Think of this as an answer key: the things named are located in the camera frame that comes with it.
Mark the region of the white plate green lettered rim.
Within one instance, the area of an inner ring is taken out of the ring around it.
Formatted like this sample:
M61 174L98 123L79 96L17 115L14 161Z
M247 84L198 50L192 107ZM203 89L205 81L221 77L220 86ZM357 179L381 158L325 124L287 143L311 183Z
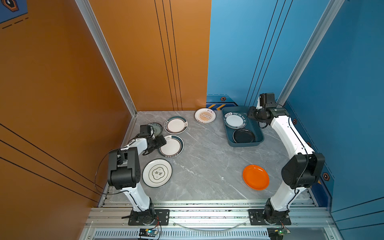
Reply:
M228 128L231 129L243 129L247 123L247 117L239 112L229 112L224 115L224 123Z

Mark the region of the black plate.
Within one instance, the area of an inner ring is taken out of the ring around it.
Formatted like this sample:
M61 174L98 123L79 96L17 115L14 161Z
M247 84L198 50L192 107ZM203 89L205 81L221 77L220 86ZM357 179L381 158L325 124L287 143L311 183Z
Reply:
M253 143L256 141L254 133L247 129L238 129L233 133L233 140L235 143Z

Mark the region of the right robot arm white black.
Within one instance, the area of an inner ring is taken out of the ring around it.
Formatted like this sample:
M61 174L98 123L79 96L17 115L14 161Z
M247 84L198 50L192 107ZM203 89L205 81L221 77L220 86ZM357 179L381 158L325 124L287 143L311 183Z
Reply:
M324 164L323 154L316 153L300 135L284 106L275 100L275 94L261 94L255 107L250 107L248 118L272 127L285 146L289 161L281 170L282 184L267 200L264 218L270 224L286 218L293 201L318 182Z

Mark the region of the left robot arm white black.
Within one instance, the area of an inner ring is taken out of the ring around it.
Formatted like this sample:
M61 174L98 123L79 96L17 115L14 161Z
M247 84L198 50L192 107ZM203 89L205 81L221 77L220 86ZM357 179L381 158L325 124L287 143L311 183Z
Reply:
M141 125L140 132L125 147L108 153L108 184L123 193L137 216L155 215L152 200L141 186L140 155L149 155L166 145L164 136L154 136L150 125Z

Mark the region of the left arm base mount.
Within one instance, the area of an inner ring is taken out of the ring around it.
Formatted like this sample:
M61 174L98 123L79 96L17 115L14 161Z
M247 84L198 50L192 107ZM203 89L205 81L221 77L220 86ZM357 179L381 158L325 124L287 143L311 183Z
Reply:
M129 215L129 226L167 226L169 224L170 210L155 209L144 212L131 211Z

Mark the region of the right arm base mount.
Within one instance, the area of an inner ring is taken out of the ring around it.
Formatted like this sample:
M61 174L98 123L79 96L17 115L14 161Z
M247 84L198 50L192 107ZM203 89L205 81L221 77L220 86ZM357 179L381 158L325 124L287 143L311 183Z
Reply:
M290 226L292 224L289 211L267 211L262 209L249 209L249 220L252 226Z

